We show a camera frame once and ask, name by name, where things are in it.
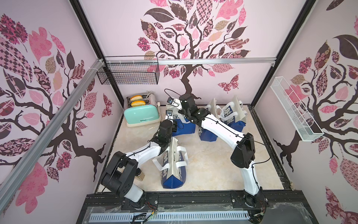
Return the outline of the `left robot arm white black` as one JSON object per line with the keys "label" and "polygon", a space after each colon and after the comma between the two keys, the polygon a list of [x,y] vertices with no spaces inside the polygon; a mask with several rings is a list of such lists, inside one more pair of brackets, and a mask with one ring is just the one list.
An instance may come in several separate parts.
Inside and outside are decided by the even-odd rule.
{"label": "left robot arm white black", "polygon": [[170,149],[173,127],[173,121],[166,119],[159,124],[158,130],[145,146],[126,154],[116,152],[102,173],[100,184],[119,198],[126,198],[142,207],[146,192],[134,184],[135,176],[144,163]]}

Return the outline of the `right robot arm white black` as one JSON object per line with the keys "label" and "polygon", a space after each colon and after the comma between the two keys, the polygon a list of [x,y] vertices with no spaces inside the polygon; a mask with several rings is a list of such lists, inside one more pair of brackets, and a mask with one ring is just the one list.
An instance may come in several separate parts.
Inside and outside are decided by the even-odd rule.
{"label": "right robot arm white black", "polygon": [[255,170],[255,141],[250,133],[243,134],[229,127],[207,108],[198,108],[192,95],[184,94],[173,99],[171,105],[178,108],[179,113],[188,121],[206,129],[227,143],[233,153],[231,162],[240,169],[244,183],[244,202],[248,207],[254,208],[266,203]]}

